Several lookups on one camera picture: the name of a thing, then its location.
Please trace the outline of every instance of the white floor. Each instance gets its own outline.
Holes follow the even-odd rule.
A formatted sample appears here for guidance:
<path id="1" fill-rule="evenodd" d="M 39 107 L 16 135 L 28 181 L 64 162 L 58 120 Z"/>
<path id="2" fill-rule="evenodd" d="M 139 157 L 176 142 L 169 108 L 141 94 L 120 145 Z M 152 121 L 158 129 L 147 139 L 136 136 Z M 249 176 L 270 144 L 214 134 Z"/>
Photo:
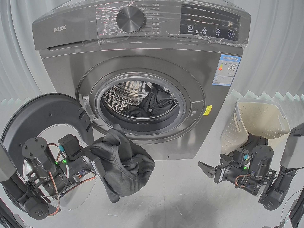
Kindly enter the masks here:
<path id="1" fill-rule="evenodd" d="M 257 197 L 234 188 L 234 185 L 227 181 L 215 184 L 197 166 L 198 160 L 213 166 L 219 164 L 220 135 L 233 111 L 237 97 L 241 96 L 237 92 L 232 92 L 226 98 L 219 116 L 194 159 L 156 161 L 147 185 L 132 196 L 111 203 L 101 180 L 98 179 L 88 199 L 80 207 L 73 211 L 61 211 L 55 217 L 48 217 L 42 221 L 32 220 L 8 204 L 28 225 L 35 228 L 277 226 L 280 224 L 283 205 L 275 211 L 267 211 L 257 202 Z M 246 97 L 256 96 L 249 92 Z M 281 104 L 291 128 L 304 122 L 302 99 L 297 96 L 293 98 L 288 94 L 285 97 L 277 94 L 274 100 Z M 275 149 L 272 169 L 277 171 L 284 146 L 285 142 L 282 142 Z M 293 193 L 302 189 L 303 178 L 304 170 L 300 170 L 284 203 Z M 283 215 L 287 214 L 297 196 L 298 194 L 294 195 L 288 201 Z"/>

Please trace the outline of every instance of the display panel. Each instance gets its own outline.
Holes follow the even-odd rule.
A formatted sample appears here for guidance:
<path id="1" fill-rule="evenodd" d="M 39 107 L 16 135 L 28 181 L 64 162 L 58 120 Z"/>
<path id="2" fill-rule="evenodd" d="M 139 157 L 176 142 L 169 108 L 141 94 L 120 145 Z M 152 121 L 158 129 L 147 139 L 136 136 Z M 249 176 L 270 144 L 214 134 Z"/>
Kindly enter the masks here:
<path id="1" fill-rule="evenodd" d="M 181 5 L 181 34 L 238 40 L 240 17 L 214 7 Z"/>

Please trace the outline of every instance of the laundry basket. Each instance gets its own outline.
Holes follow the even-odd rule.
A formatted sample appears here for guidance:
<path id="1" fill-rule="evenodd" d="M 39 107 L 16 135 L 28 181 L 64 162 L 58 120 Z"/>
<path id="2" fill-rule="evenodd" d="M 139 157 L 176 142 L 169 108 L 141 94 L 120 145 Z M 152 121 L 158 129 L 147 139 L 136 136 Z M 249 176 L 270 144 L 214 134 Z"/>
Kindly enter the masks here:
<path id="1" fill-rule="evenodd" d="M 222 132 L 222 153 L 229 154 L 241 147 L 247 141 L 248 133 L 269 139 L 268 145 L 275 148 L 289 131 L 286 116 L 277 102 L 241 98 Z"/>

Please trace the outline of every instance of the black garment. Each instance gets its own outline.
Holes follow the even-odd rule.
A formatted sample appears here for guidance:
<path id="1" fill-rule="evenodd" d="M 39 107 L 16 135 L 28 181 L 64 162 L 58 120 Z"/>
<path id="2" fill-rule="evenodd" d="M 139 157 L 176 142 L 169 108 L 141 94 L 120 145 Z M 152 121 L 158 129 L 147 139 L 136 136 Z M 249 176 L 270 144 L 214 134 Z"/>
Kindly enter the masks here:
<path id="1" fill-rule="evenodd" d="M 126 115 L 136 117 L 158 116 L 170 110 L 173 105 L 174 101 L 169 94 L 152 89 L 138 106 L 128 105 L 128 108 L 122 112 Z"/>
<path id="2" fill-rule="evenodd" d="M 128 140 L 118 124 L 87 148 L 101 159 L 106 171 L 101 180 L 112 203 L 139 191 L 155 166 L 146 150 Z"/>
<path id="3" fill-rule="evenodd" d="M 268 139 L 266 139 L 262 136 L 256 136 L 251 133 L 248 133 L 247 142 L 244 143 L 240 148 L 248 150 L 249 155 L 251 155 L 254 147 L 259 146 L 259 145 L 267 145 L 267 144 L 268 144 Z"/>

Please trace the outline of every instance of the aux logo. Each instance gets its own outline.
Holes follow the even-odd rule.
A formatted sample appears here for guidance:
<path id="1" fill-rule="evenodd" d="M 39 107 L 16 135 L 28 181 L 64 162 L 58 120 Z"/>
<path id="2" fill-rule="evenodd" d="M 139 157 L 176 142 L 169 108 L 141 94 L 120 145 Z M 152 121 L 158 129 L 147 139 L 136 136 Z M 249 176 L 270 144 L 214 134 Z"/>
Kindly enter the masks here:
<path id="1" fill-rule="evenodd" d="M 53 33 L 56 32 L 56 31 L 64 30 L 64 29 L 66 29 L 65 27 L 66 27 L 66 25 L 65 26 L 60 26 L 60 28 L 57 27 L 57 28 L 54 29 Z"/>

